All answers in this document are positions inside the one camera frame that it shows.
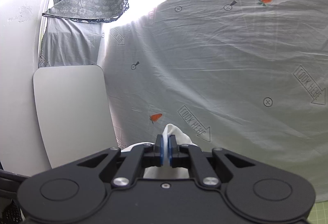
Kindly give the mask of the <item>green cutting mat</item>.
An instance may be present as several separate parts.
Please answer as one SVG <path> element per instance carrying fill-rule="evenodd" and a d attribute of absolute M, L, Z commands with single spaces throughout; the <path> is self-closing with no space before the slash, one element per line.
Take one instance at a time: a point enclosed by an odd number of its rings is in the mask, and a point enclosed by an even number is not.
<path fill-rule="evenodd" d="M 313 224 L 328 224 L 328 201 L 315 203 L 308 221 Z"/>

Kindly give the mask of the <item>white garment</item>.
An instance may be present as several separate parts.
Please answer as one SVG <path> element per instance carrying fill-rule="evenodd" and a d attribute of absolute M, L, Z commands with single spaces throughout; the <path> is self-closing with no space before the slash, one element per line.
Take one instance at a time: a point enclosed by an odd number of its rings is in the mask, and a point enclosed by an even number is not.
<path fill-rule="evenodd" d="M 190 170 L 192 169 L 192 159 L 190 157 L 190 150 L 197 147 L 179 127 L 168 124 L 165 126 L 163 132 L 160 134 L 163 136 L 164 141 L 164 163 L 162 166 L 145 166 L 143 164 L 144 155 L 144 143 L 151 142 L 139 142 L 129 145 L 127 148 L 121 151 L 121 157 L 124 157 L 124 162 L 121 168 L 117 171 L 115 178 L 122 178 L 126 185 L 133 185 L 138 179 L 149 181 L 183 181 L 190 178 Z M 188 146 L 189 153 L 189 166 L 188 168 L 172 168 L 169 164 L 168 153 L 168 138 L 170 135 L 175 135 L 177 143 L 184 147 Z"/>

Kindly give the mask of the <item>white rounded panel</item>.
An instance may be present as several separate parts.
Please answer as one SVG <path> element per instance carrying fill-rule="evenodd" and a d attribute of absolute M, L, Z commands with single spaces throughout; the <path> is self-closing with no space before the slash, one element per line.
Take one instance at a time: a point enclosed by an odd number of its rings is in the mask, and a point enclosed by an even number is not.
<path fill-rule="evenodd" d="M 42 67 L 33 75 L 33 89 L 51 167 L 118 145 L 99 66 Z"/>

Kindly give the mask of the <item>grey printed backdrop sheet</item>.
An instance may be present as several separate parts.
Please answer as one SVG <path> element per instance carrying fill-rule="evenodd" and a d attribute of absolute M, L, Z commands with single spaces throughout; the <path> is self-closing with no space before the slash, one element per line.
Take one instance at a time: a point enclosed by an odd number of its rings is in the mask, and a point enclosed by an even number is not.
<path fill-rule="evenodd" d="M 168 124 L 327 200 L 327 0 L 167 0 L 110 24 L 50 17 L 40 67 L 98 65 L 119 147 Z"/>

